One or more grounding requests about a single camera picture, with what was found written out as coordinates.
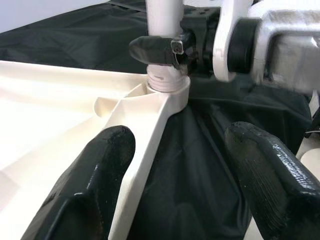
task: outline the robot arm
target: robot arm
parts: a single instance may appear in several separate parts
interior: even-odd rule
[[[184,14],[181,35],[138,38],[130,44],[131,55],[146,64],[174,66],[184,74],[213,74],[224,82],[242,73],[258,84],[320,90],[320,3],[251,4],[229,0],[221,8],[195,8]]]

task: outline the white bracket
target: white bracket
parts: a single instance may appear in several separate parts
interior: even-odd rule
[[[246,17],[253,0],[223,0],[219,24],[213,45],[213,72],[220,81],[229,82],[235,76],[228,70],[230,39],[239,18]]]

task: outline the white wall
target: white wall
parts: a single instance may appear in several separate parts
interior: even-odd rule
[[[0,0],[0,33],[109,0]]]

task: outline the white pole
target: white pole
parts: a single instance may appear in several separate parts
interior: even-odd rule
[[[182,29],[183,0],[146,0],[150,36],[177,37]],[[175,92],[183,88],[185,76],[173,66],[149,65],[148,84],[159,92]]]

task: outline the black fabric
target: black fabric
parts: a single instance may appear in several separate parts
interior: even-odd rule
[[[0,60],[146,73],[129,43],[147,34],[144,0],[113,0],[0,34]],[[241,240],[250,211],[229,168],[224,132],[245,121],[297,152],[311,124],[304,96],[191,76],[188,106],[166,125],[130,240]]]

